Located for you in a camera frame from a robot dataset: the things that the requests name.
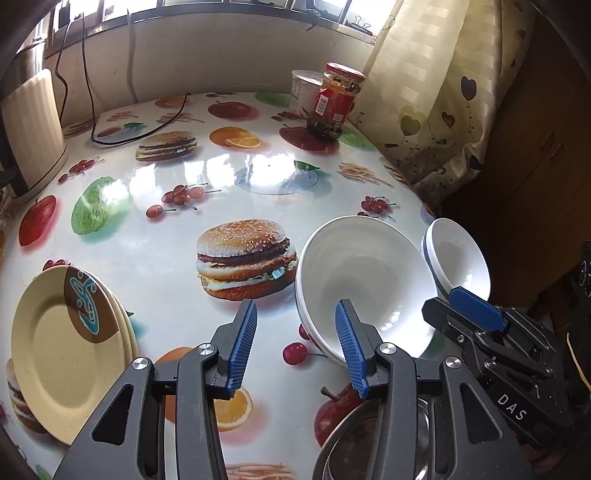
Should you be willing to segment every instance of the glass jar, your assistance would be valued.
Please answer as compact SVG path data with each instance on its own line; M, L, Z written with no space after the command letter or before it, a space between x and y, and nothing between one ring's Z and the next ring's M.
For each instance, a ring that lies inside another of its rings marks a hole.
M365 75L339 63L327 63L322 88L308 117L308 130L320 137L336 139L353 109Z

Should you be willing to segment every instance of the metal screw cap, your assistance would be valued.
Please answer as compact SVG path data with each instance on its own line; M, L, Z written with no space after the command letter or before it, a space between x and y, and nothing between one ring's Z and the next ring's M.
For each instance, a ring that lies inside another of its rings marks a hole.
M449 368L460 368L460 365L462 364L461 360L456 357L456 356L448 356L445 359L445 364L449 367Z
M197 347L199 355L211 355L216 348L211 343L202 343Z
M143 370L144 368L146 368L148 366L149 362L147 358L144 358L143 356L136 358L131 366L134 367L136 370Z
M396 353L396 345L390 342L384 342L379 346L379 351L391 355L392 353Z

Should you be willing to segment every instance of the red apple print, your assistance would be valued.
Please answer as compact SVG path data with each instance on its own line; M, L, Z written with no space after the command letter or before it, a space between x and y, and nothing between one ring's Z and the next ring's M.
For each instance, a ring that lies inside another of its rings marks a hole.
M240 102L216 102L207 111L218 118L241 119L251 114L252 108Z
M56 204L57 199L53 195L48 195L36 201L35 205L27 210L18 229L18 242L21 247L31 245L41 238L53 212L56 211Z
M108 137L109 135L113 135L120 130L123 130L123 127L110 127L110 128L107 128L106 130L103 130L102 132L98 132L96 134L96 138Z
M320 392L330 398L318 409L314 418L314 437L316 437L318 445L322 446L341 420L361 405L363 400L359 398L359 394L351 384L336 396L331 394L326 387L322 387Z
M321 140L308 132L306 127L285 126L279 130L279 134L289 144L308 152L332 155L339 148L338 140Z

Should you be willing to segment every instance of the white container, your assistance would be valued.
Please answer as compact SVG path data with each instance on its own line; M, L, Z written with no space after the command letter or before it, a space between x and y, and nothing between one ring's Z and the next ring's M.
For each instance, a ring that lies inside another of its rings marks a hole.
M2 120L10 148L18 165L18 179L26 189L8 193L18 202L39 194L68 159L61 133L51 71L44 69L2 101Z
M290 111L302 118L308 118L316 104L316 97L322 87L322 74L311 70L291 72Z
M433 276L411 241L381 220L355 215L321 226L302 250L295 287L306 332L341 364L345 357L335 328L341 299L351 300L360 320L374 325L384 342L414 357L433 337L421 312L437 296Z
M491 278L484 256L470 234L456 222L438 218L429 225L421 252L445 299L453 288L461 286L488 300Z

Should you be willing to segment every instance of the curtain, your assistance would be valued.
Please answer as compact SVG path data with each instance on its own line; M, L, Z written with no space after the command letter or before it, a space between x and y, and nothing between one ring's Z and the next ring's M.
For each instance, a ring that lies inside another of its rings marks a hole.
M436 207L483 168L535 20L528 0L398 0L349 115Z

